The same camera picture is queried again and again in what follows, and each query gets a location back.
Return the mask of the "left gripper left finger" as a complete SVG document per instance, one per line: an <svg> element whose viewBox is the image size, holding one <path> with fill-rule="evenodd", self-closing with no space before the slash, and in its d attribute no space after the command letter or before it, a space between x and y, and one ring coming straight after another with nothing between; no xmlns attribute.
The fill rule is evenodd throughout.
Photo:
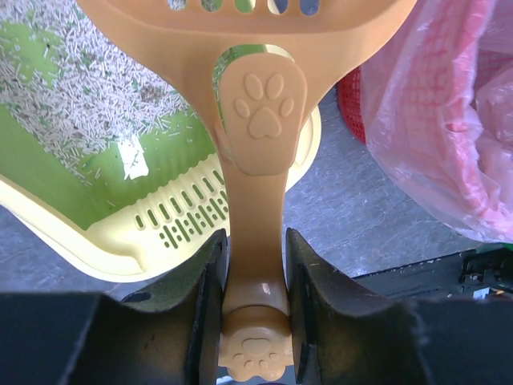
<svg viewBox="0 0 513 385"><path fill-rule="evenodd" d="M4 293L4 384L213 384L227 236L117 301L101 293Z"/></svg>

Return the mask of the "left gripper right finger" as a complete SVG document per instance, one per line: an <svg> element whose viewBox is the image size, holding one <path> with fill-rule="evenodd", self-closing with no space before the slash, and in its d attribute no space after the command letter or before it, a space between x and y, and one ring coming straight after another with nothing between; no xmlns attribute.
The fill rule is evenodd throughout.
<svg viewBox="0 0 513 385"><path fill-rule="evenodd" d="M286 233L299 384L509 384L512 298L382 296Z"/></svg>

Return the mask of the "orange litter scoop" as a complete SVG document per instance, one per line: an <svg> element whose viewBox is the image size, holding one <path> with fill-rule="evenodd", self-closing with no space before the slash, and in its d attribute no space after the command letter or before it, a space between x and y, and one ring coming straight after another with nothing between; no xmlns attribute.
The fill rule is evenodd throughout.
<svg viewBox="0 0 513 385"><path fill-rule="evenodd" d="M216 146L228 196L230 260L219 364L236 381L278 380L293 363L282 262L285 186L301 129L326 92L379 51L412 1L297 1L248 13L233 1L82 1L120 50L170 83Z"/></svg>

